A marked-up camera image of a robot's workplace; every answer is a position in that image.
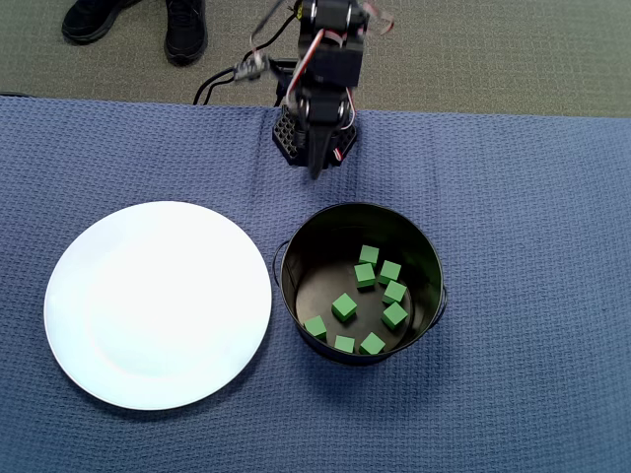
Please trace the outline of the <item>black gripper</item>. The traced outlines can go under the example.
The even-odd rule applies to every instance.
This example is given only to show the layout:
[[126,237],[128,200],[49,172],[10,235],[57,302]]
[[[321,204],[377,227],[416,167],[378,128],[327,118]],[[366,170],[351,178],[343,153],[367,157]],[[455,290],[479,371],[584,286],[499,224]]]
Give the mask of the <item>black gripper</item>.
[[[309,103],[314,115],[316,100],[326,105],[337,104],[341,129],[354,125],[357,115],[353,90],[358,86],[364,54],[362,36],[314,36],[294,71],[294,106]],[[311,179],[318,179],[329,164],[330,144],[334,129],[311,125],[295,117],[294,144],[308,145],[308,170]]]

